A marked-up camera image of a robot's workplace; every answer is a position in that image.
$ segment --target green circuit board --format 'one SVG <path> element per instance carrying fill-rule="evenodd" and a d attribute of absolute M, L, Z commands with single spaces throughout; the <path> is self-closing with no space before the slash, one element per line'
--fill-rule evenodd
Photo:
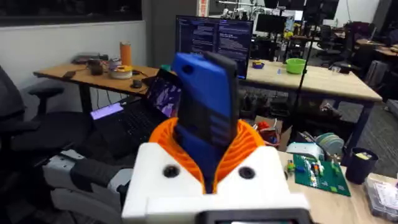
<path fill-rule="evenodd" d="M 305 170 L 305 172 L 295 171 L 296 184 L 302 184 L 349 197 L 351 196 L 344 175 L 338 164 L 335 164 L 336 170 L 333 170 L 331 162 L 321 161 L 324 170 L 323 176 L 320 176 L 315 175 L 314 171 L 311 169 L 311 164 L 313 162 L 317 162 L 317 160 L 305 156 L 293 155 L 295 167 L 300 166 Z"/>

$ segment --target cardboard box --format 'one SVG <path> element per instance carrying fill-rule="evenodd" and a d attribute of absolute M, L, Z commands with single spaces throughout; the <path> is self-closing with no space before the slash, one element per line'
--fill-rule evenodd
<path fill-rule="evenodd" d="M 274 125 L 274 121 L 275 121 L 275 119 L 272 119 L 272 118 L 265 118 L 265 117 L 262 117 L 262 116 L 256 116 L 256 119 L 254 120 L 256 123 L 258 123 L 258 122 L 260 122 L 260 121 L 265 121 L 265 122 L 267 122 L 270 126 L 273 126 Z M 276 124 L 276 128 L 277 128 L 277 130 L 278 130 L 278 132 L 280 132 L 280 130 L 282 130 L 282 121 L 280 121 L 280 120 L 278 120 L 277 121 L 277 124 Z M 290 139 L 290 134 L 291 134 L 291 132 L 292 132 L 292 128 L 289 128 L 287 131 L 285 131 L 285 133 L 283 133 L 282 135 L 281 135 L 281 137 L 280 137 L 280 144 L 279 144 L 279 147 L 278 147 L 278 151 L 282 151 L 282 152 L 285 152 L 286 151 L 286 149 L 287 149 L 287 144 L 288 144 L 288 141 L 289 141 L 289 139 Z"/>

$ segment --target laptop keyboard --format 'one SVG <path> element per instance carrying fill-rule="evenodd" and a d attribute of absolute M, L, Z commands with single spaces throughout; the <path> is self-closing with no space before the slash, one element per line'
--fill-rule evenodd
<path fill-rule="evenodd" d="M 141 104 L 124 111 L 124 119 L 121 120 L 128 135 L 139 142 L 146 142 L 156 126 L 160 123 L 155 122 L 153 117 L 149 118 L 147 110 Z"/>

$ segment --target laptop screen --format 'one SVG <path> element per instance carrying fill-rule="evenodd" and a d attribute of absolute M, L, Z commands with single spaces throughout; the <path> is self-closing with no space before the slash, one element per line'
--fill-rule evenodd
<path fill-rule="evenodd" d="M 181 88 L 166 80 L 163 76 L 156 76 L 146 94 L 148 102 L 160 110 L 168 118 L 177 115 L 178 103 L 180 102 Z"/>

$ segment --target red object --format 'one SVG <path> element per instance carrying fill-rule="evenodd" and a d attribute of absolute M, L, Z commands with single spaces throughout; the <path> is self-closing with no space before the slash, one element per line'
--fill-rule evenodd
<path fill-rule="evenodd" d="M 257 123 L 257 131 L 264 140 L 266 146 L 278 147 L 280 143 L 280 135 L 276 129 L 269 129 L 270 126 L 266 121 Z"/>

